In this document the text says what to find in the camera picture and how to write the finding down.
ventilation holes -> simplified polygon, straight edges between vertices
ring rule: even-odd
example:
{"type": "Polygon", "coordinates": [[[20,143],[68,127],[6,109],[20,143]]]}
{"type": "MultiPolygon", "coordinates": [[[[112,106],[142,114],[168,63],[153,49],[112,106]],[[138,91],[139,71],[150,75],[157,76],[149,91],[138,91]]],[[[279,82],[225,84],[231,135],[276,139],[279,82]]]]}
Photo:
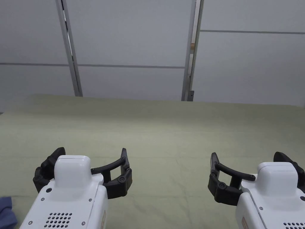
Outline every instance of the ventilation holes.
{"type": "Polygon", "coordinates": [[[55,229],[57,229],[57,228],[63,228],[63,227],[65,227],[65,228],[67,228],[68,227],[68,223],[70,223],[70,221],[68,221],[68,220],[70,220],[71,219],[71,215],[72,215],[72,213],[58,213],[58,212],[51,212],[50,214],[49,214],[50,216],[48,217],[48,220],[45,222],[45,223],[47,223],[46,225],[44,225],[44,227],[48,227],[48,228],[50,228],[50,227],[52,227],[52,228],[55,228],[55,229]],[[68,220],[67,221],[65,221],[65,219],[67,219],[67,217],[65,216],[65,217],[60,217],[59,218],[59,216],[60,215],[62,215],[62,216],[64,216],[64,215],[70,215],[69,217],[68,217],[68,220]]]}
{"type": "MultiPolygon", "coordinates": [[[[297,226],[304,226],[305,225],[305,223],[286,223],[286,222],[284,222],[283,223],[285,226],[286,225],[293,225],[293,226],[295,226],[295,225],[297,225],[297,226]]],[[[305,229],[305,227],[285,227],[285,229],[305,229]]]]}

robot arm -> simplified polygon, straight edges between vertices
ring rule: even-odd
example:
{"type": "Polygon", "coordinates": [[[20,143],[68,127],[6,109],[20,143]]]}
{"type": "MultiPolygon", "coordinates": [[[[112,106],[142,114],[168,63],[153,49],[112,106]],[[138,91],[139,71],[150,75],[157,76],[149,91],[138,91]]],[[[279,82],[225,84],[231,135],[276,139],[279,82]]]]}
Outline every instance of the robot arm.
{"type": "Polygon", "coordinates": [[[55,150],[35,170],[33,182],[38,196],[21,229],[105,229],[108,199],[126,196],[132,184],[132,170],[126,149],[117,161],[90,167],[86,156],[66,155],[55,150]],[[111,179],[110,171],[121,167],[111,179]]]}
{"type": "Polygon", "coordinates": [[[216,202],[236,206],[240,229],[305,229],[304,170],[284,153],[259,164],[257,174],[232,170],[212,153],[208,188],[216,202]],[[232,176],[229,186],[220,171],[232,176]]]}
{"type": "MultiPolygon", "coordinates": [[[[36,168],[33,178],[34,185],[38,192],[46,186],[50,180],[54,179],[54,168],[57,159],[66,155],[64,147],[56,149],[47,159],[42,162],[41,166],[36,168]]],[[[121,158],[115,162],[98,168],[92,168],[91,174],[102,174],[104,177],[103,185],[106,187],[108,199],[114,199],[126,196],[127,191],[132,184],[132,170],[129,166],[127,151],[122,149],[121,158]],[[121,167],[121,175],[111,180],[110,171],[121,167]]]]}

metal frame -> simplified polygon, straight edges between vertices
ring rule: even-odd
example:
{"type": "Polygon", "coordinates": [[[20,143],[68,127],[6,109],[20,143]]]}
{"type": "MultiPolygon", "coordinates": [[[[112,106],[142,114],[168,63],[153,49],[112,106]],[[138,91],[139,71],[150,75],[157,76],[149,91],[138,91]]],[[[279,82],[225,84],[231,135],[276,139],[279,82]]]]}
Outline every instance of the metal frame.
{"type": "Polygon", "coordinates": [[[75,55],[75,50],[74,50],[74,45],[73,45],[72,32],[71,32],[71,28],[70,28],[68,10],[67,10],[65,0],[63,0],[63,4],[64,4],[64,8],[65,8],[65,15],[63,13],[62,1],[56,0],[58,17],[59,17],[62,34],[63,34],[63,42],[65,45],[66,54],[67,54],[67,58],[68,58],[68,63],[69,63],[69,68],[70,68],[70,73],[71,73],[71,78],[72,78],[72,84],[73,84],[75,96],[83,96],[83,92],[81,89],[81,81],[79,78],[79,73],[78,73],[78,68],[77,68],[76,55],[75,55]]]}
{"type": "Polygon", "coordinates": [[[188,97],[189,91],[189,83],[190,78],[188,76],[188,66],[190,61],[191,55],[191,43],[192,43],[192,36],[193,36],[193,28],[194,28],[194,21],[195,21],[195,11],[196,11],[196,0],[192,1],[191,6],[191,16],[190,16],[190,25],[188,29],[188,43],[186,48],[186,57],[185,57],[185,68],[184,68],[184,77],[183,77],[183,84],[182,84],[182,94],[181,94],[181,101],[186,101],[188,97]]]}
{"type": "Polygon", "coordinates": [[[192,61],[190,84],[187,89],[188,93],[192,90],[192,86],[193,86],[194,70],[195,70],[195,65],[196,65],[196,56],[197,56],[201,19],[202,19],[202,12],[203,12],[203,4],[204,4],[204,0],[201,0],[200,6],[199,6],[199,13],[198,13],[198,23],[197,23],[196,38],[195,38],[195,50],[194,50],[194,56],[193,56],[193,61],[192,61]]]}

green tablecloth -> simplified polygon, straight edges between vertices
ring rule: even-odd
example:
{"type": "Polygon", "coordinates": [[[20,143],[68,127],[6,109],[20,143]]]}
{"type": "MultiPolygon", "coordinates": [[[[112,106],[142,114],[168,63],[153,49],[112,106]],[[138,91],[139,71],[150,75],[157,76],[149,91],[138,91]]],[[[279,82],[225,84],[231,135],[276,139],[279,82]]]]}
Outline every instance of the green tablecloth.
{"type": "Polygon", "coordinates": [[[133,184],[126,197],[109,201],[107,229],[233,229],[235,207],[216,203],[207,189],[211,153],[245,173],[276,151],[305,168],[305,110],[31,96],[0,115],[0,196],[12,196],[19,226],[37,196],[35,168],[58,147],[89,156],[92,167],[127,149],[133,184]]]}

blue cloth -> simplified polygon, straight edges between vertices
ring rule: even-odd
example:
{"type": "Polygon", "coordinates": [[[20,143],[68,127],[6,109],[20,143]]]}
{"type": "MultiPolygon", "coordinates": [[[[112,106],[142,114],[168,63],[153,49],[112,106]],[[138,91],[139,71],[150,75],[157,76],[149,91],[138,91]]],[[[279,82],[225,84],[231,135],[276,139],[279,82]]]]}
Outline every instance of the blue cloth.
{"type": "Polygon", "coordinates": [[[0,229],[13,229],[17,219],[12,211],[12,198],[0,198],[0,229]]]}

